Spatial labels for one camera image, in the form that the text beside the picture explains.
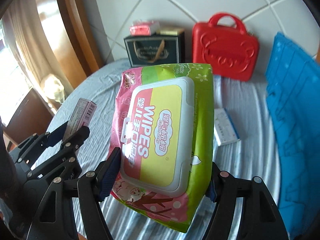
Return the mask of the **pink slim carton box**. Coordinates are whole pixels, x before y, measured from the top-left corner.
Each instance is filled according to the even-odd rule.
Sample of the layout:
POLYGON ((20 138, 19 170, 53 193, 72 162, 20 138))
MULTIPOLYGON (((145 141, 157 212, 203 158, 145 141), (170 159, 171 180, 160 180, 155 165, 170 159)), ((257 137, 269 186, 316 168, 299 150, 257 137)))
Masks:
POLYGON ((67 122, 62 142, 65 142, 82 126, 88 126, 96 109, 97 105, 93 101, 80 98, 67 122))

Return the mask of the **white blue medicine box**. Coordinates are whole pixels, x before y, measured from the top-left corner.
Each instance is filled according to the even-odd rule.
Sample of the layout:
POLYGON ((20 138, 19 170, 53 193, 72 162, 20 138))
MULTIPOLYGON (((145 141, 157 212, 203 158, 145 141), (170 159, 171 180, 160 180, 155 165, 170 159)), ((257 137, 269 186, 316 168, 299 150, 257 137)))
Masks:
POLYGON ((218 146, 240 141, 239 134, 225 108, 214 109, 214 137, 218 146))

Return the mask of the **pink green baby wipes pack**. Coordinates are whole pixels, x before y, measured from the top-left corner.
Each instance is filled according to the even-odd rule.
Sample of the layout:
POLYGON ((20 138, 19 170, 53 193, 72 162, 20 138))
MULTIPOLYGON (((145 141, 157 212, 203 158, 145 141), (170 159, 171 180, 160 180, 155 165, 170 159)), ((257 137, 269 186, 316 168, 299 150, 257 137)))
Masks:
POLYGON ((111 128, 121 149, 112 196, 173 230, 188 231, 210 184, 214 137, 209 64, 122 72, 111 128))

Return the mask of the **dark green gift bag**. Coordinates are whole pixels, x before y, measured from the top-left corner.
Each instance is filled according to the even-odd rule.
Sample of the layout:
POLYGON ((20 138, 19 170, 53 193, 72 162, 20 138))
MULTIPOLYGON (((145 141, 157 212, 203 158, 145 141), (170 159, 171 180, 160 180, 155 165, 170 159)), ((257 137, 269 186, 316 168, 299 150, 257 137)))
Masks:
POLYGON ((124 43, 131 67, 185 61, 184 33, 178 35, 127 36, 124 43))

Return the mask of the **blue plastic storage bin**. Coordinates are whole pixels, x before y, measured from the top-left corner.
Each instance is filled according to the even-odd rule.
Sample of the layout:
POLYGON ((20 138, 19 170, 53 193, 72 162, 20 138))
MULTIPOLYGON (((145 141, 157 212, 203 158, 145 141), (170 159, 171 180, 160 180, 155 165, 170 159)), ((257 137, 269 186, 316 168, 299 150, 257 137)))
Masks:
POLYGON ((281 168, 278 207, 295 238, 319 213, 319 64, 277 33, 265 76, 281 168))

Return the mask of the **pink red small box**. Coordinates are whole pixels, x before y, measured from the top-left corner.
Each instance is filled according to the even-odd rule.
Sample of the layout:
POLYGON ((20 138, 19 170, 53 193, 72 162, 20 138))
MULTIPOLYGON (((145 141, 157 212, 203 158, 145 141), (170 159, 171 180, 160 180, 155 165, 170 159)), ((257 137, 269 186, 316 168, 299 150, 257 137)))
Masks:
POLYGON ((151 36, 160 28, 160 23, 153 20, 135 21, 130 26, 132 36, 151 36))

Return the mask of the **gold small box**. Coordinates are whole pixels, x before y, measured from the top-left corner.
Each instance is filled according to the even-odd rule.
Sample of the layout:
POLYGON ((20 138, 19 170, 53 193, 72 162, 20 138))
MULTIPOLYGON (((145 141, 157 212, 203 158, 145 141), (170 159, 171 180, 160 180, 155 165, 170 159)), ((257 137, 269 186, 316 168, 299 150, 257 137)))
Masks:
POLYGON ((178 36, 184 33, 183 28, 178 27, 160 27, 157 31, 157 35, 178 36))

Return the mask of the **red toy suitcase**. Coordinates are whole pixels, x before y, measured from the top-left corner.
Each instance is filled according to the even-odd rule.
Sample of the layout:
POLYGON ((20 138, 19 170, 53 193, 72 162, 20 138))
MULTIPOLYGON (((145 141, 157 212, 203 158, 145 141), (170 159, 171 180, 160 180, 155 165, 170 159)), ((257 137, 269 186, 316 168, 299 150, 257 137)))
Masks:
POLYGON ((193 63, 207 63, 213 74, 249 81, 259 54, 259 41, 242 20, 218 12, 207 22, 197 22, 192 31, 193 63))

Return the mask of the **wooden door frame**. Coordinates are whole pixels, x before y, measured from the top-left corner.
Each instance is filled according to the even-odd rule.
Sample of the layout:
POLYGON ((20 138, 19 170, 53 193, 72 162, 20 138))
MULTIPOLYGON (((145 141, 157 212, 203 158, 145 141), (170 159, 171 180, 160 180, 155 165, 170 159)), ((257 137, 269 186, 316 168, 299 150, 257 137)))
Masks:
POLYGON ((103 66, 82 0, 35 0, 42 29, 73 88, 103 66))

